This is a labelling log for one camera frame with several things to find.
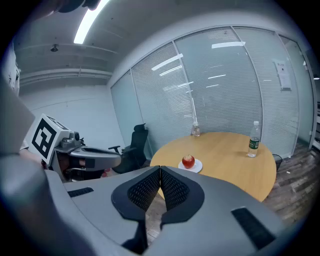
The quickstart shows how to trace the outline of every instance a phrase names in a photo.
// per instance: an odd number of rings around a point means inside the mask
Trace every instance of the round wooden table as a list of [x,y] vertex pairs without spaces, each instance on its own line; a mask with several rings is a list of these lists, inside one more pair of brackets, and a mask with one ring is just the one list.
[[[230,182],[262,202],[275,184],[276,163],[262,143],[256,157],[248,157],[249,140],[248,136],[231,132],[185,136],[160,148],[150,166],[177,168],[183,156],[190,154],[203,164],[199,174]],[[164,197],[161,188],[159,194]]]

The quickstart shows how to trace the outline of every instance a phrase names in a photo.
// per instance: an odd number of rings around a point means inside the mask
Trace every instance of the water bottle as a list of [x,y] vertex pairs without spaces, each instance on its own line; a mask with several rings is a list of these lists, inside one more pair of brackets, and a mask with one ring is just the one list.
[[200,136],[200,127],[197,121],[193,122],[191,134],[195,137]]
[[251,158],[256,157],[260,139],[261,139],[261,132],[259,127],[259,121],[254,121],[253,128],[250,133],[250,142],[249,142],[249,150],[248,150],[249,157]]

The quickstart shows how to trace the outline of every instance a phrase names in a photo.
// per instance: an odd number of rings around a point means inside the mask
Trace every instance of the black mesh panel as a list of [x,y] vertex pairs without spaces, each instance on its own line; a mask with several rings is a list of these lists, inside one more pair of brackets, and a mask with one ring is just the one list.
[[161,170],[161,189],[165,198],[166,210],[182,204],[188,197],[189,188],[165,170]]
[[128,190],[128,197],[136,206],[148,210],[159,189],[160,170],[139,181]]

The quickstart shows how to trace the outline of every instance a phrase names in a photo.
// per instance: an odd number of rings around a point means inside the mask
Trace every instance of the apple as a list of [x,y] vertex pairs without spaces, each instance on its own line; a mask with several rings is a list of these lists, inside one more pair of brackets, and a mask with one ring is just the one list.
[[185,168],[190,169],[195,165],[195,158],[192,155],[188,154],[187,156],[184,156],[182,158],[182,164]]

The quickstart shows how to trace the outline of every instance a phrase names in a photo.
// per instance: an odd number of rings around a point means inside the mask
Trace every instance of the office chair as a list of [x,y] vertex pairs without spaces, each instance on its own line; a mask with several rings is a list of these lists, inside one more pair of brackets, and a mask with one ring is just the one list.
[[[149,131],[145,129],[145,123],[136,125],[133,130],[131,145],[125,147],[121,152],[121,164],[112,168],[118,174],[124,174],[140,169],[146,161],[144,149]],[[120,146],[112,146],[108,149],[113,149],[115,152],[119,153],[119,147]]]

